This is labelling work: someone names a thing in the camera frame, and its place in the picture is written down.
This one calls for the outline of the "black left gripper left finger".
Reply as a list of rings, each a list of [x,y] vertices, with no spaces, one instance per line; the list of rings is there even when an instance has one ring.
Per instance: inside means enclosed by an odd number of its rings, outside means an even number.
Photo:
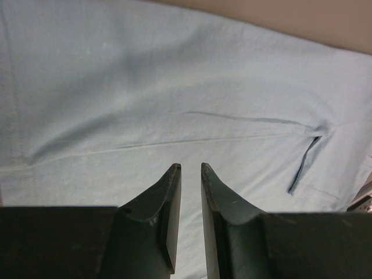
[[[181,166],[121,207],[1,208],[2,278],[169,278]]]

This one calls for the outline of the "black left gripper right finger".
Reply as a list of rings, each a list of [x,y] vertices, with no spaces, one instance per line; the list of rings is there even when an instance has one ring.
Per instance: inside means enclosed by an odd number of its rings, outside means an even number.
[[[209,278],[370,278],[368,213],[266,213],[201,165]]]

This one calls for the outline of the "grey-blue t-shirt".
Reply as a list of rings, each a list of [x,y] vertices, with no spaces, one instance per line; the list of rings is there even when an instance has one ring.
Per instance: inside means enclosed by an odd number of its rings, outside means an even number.
[[[201,164],[267,212],[371,173],[371,57],[142,1],[1,2],[6,206],[123,205],[182,167],[175,278],[206,278]]]

